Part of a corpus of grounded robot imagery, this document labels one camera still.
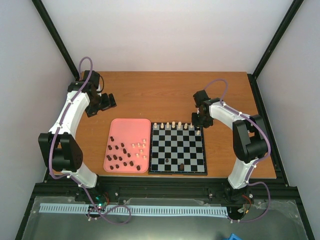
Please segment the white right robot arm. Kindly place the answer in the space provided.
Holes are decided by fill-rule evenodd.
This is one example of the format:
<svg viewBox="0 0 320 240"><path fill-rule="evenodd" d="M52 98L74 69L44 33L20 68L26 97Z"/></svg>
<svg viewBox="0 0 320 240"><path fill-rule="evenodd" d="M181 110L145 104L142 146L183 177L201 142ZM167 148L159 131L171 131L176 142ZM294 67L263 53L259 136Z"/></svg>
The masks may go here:
<svg viewBox="0 0 320 240"><path fill-rule="evenodd" d="M195 127L209 128L218 120L232 130L236 160L227 180L233 189L246 187L258 162L271 153L262 117L237 111L219 98L194 96L193 99L197 112L191 114L191 122Z"/></svg>

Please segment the white queen chess piece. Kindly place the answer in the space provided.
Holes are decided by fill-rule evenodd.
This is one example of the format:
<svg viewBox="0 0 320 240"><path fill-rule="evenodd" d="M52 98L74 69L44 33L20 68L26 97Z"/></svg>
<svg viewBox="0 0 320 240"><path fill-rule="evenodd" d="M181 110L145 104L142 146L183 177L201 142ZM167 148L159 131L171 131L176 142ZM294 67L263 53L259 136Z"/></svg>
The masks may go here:
<svg viewBox="0 0 320 240"><path fill-rule="evenodd" d="M176 122L173 121L173 122L171 123L171 128L174 129L175 127L176 127Z"/></svg>

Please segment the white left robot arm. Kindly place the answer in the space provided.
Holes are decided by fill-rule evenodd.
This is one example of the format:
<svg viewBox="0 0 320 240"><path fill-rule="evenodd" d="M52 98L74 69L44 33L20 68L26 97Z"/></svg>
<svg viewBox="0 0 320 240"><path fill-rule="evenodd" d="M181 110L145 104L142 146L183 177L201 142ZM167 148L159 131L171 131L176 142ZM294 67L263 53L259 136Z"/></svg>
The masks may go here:
<svg viewBox="0 0 320 240"><path fill-rule="evenodd" d="M38 137L51 177L73 179L80 187L87 188L86 195L95 202L103 198L104 188L96 184L98 175L84 163L76 132L83 113L90 118L116 105L114 95L101 93L94 83L72 82L67 88L66 102L57 121L47 133Z"/></svg>

